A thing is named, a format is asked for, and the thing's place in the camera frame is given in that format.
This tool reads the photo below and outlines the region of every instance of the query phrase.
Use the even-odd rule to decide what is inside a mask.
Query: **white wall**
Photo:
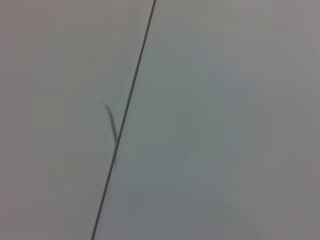
[[[319,10],[157,1],[97,239],[319,239]]]
[[[147,0],[0,3],[0,239],[88,240]]]

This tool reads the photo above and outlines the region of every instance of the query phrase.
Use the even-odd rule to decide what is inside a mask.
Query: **dark line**
[[[110,122],[111,122],[111,128],[112,128],[112,132],[113,132],[113,138],[114,138],[114,146],[116,146],[118,133],[117,133],[117,129],[116,129],[114,115],[112,114],[112,111],[111,111],[110,107],[104,101],[101,100],[101,102],[102,102],[106,112],[109,115],[109,119],[110,119]],[[117,167],[117,158],[114,161],[114,166]]]
[[[121,134],[122,134],[122,131],[124,129],[126,116],[127,116],[127,113],[128,113],[128,108],[129,108],[129,105],[130,105],[131,96],[132,96],[132,93],[133,93],[133,90],[134,90],[134,86],[135,86],[135,82],[136,82],[136,79],[137,79],[137,75],[138,75],[138,70],[139,70],[142,54],[144,52],[144,48],[145,48],[145,45],[146,45],[147,35],[148,35],[150,23],[151,23],[151,18],[152,18],[152,15],[154,13],[155,5],[156,5],[156,0],[153,0],[151,11],[150,11],[150,15],[149,15],[149,19],[148,19],[148,23],[146,25],[146,29],[145,29],[145,33],[144,33],[144,37],[143,37],[143,42],[142,42],[142,46],[141,46],[138,62],[136,64],[135,71],[134,71],[133,80],[132,80],[130,91],[129,91],[129,96],[128,96],[128,99],[126,101],[124,114],[123,114],[123,118],[122,118],[122,122],[121,122],[121,127],[120,127],[120,130],[119,130],[119,135],[118,135],[118,138],[116,140],[116,144],[115,144],[114,151],[113,151],[113,156],[112,156],[112,161],[111,161],[110,168],[109,168],[109,171],[108,171],[108,176],[106,178],[106,182],[105,182],[105,185],[104,185],[103,194],[102,194],[102,198],[101,198],[101,201],[100,201],[98,213],[97,213],[97,216],[96,216],[96,219],[95,219],[95,223],[94,223],[94,227],[93,227],[93,231],[92,231],[92,235],[91,235],[91,240],[95,239],[98,222],[99,222],[99,218],[100,218],[100,215],[101,215],[101,210],[102,210],[102,207],[103,207],[103,204],[104,204],[104,201],[105,201],[105,197],[106,197],[106,193],[107,193],[107,189],[108,189],[108,185],[109,185],[109,181],[110,181],[110,177],[111,177],[111,173],[112,173],[112,168],[114,166],[114,162],[115,162],[117,151],[118,151],[118,147],[119,147],[119,142],[120,142],[120,139],[121,139]]]

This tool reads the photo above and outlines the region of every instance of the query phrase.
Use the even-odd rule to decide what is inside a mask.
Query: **gray surface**
[[[319,238],[319,9],[157,1],[96,239]]]
[[[88,240],[151,3],[0,3],[0,239]]]

